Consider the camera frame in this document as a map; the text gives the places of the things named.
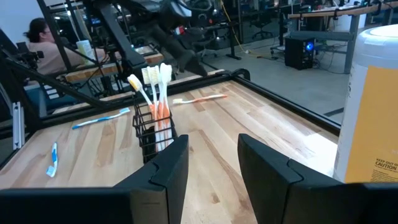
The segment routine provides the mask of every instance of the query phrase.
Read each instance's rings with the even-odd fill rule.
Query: wire basket
[[[157,143],[165,142],[167,144],[170,140],[175,140],[177,138],[177,133],[175,131],[171,112],[169,117],[154,120],[147,103],[135,103],[134,111],[135,115],[132,117],[132,126],[136,129],[136,137],[139,140],[139,146],[142,148],[142,158],[145,164],[161,152],[156,151]],[[155,131],[155,123],[166,119],[170,120],[170,127]],[[162,133],[170,129],[172,130],[171,138],[156,141],[155,133]]]

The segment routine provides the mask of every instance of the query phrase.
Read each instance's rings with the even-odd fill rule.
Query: wood grain
[[[145,56],[144,58],[147,61],[147,63],[159,63],[164,59],[164,57],[161,53],[157,53],[157,54],[150,55],[150,56]],[[85,80],[85,79],[89,78],[90,76],[92,76],[94,72],[95,72],[93,75],[94,77],[97,75],[101,75],[101,72],[99,70],[98,71],[96,71],[96,70],[97,70],[97,68],[90,68],[90,69],[86,69],[83,71],[71,72],[71,73],[65,75],[65,78],[68,82],[73,82],[73,81]],[[101,70],[104,74],[118,72],[118,68],[115,63],[103,65]]]
[[[239,168],[237,140],[248,133],[275,150],[331,175],[337,138],[235,82],[169,97],[187,100],[212,93],[220,98],[170,105],[178,134],[190,140],[189,173],[182,223],[257,223]],[[132,113],[80,129],[99,116],[43,129],[0,171],[0,188],[113,186],[142,167]],[[58,142],[58,171],[45,175],[51,145]]]
[[[398,7],[398,2],[389,2],[387,4],[381,4],[381,10],[386,10],[390,8],[395,8]],[[359,9],[351,9],[351,10],[344,10],[344,11],[337,11],[336,15],[337,16],[342,16],[342,15],[351,15],[351,16],[357,16],[357,15],[362,15],[362,14],[368,14],[372,12],[376,12],[378,8],[378,5],[373,5],[369,7],[362,7]],[[320,12],[312,12],[312,13],[302,13],[302,14],[289,14],[289,18],[300,18],[300,17],[323,17],[323,16],[334,16],[335,11],[320,11]]]

